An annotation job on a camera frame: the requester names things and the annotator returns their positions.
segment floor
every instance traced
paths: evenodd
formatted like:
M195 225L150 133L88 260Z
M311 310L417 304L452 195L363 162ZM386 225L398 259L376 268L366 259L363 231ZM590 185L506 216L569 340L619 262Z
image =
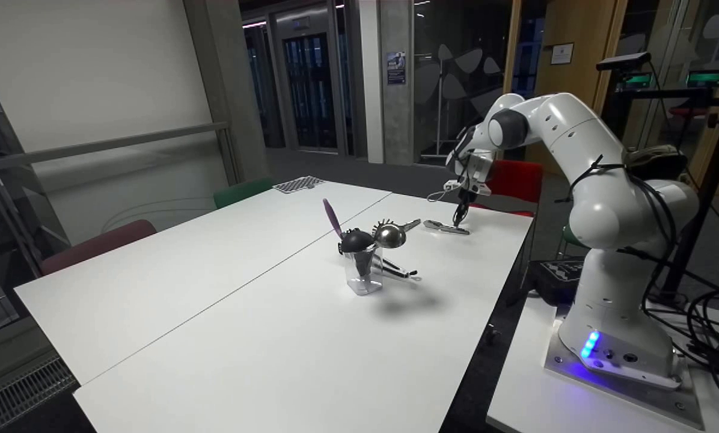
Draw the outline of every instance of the floor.
M450 173L440 167L369 167L361 159L340 159L328 155L292 155L292 153L269 153L271 173L277 178L295 178L295 176L317 176L339 184L355 184L368 189L382 189L393 194L406 194L415 197L426 197L450 178ZM557 176L546 176L544 182L544 197L536 210L536 226L534 226L534 244L530 259L534 260L551 260L557 251L557 233L566 219L569 206L557 203L566 195L566 184ZM488 201L488 207L495 210L527 210L521 203L512 201ZM689 271L705 275L719 284L719 219L709 214L701 238L697 242ZM682 283L681 293L697 296L705 286L695 283ZM91 432L88 425L82 419L77 408L72 404L70 396L42 404L31 416L24 416L18 425L7 428L11 433L78 433Z

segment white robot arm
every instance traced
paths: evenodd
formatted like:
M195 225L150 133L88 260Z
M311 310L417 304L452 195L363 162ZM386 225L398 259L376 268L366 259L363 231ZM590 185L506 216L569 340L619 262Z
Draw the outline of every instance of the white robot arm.
M589 247L577 298L560 327L563 344L589 368L676 388L670 340L639 308L651 266L622 256L639 248L660 256L670 244L659 219L676 226L697 213L695 194L673 182L646 182L666 210L622 168L622 144L598 115L572 95L500 97L483 124L469 127L446 157L457 173L453 226L477 195L493 155L544 142L572 184L569 231Z

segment black stand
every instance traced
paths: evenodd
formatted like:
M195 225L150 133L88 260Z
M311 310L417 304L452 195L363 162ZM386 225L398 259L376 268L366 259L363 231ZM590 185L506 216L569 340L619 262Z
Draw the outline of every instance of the black stand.
M715 189L719 189L719 141L715 141L711 162L709 162L709 167L705 172L705 178L700 184L700 190L697 190L697 197L700 197L697 216L689 222L689 226L685 230L685 236L677 244L677 251L673 256L673 266L670 266L670 272L666 277L666 284L657 293L659 304L673 304L676 301L676 291L677 291L681 280L682 280L682 275L688 271L688 262L691 259L691 251L695 251L697 236L701 231L705 216L711 210Z

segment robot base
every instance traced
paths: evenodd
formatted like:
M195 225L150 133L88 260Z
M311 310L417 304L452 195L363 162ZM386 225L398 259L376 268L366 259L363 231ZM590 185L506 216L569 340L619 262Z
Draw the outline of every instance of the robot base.
M574 357L560 343L560 334L557 334L560 322L563 322L563 316L557 314L557 319L553 322L553 333L551 333L547 355L546 355L546 368L547 370L560 374L560 376L572 378L572 380L580 380L580 384L590 385L595 391L617 396L622 399L630 399L639 408L659 411L659 415L664 415L667 419L676 419L681 425L688 425L691 428L700 428L700 432L705 428L688 368L677 366L677 370L681 370L677 384L681 385L676 391L657 388L657 385L648 385L648 384L636 384L636 380L613 376L613 374L598 374L598 370L584 366L580 361L580 357Z

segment table surface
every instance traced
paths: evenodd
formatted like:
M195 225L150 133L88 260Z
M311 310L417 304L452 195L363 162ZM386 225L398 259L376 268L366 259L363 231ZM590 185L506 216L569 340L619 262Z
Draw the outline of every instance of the table surface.
M269 190L17 289L78 384L106 374L328 236L327 197L344 222L388 194L320 184Z
M628 399L546 370L544 364L553 320L556 308L539 298L527 298L488 410L491 419L521 433L697 433L697 428L666 419ZM691 384L705 432L719 433L719 391L701 368L691 368Z
M452 216L392 195L352 225ZM384 259L420 272L372 296L320 238L73 393L97 432L438 432L530 219L474 210L470 236L415 230Z

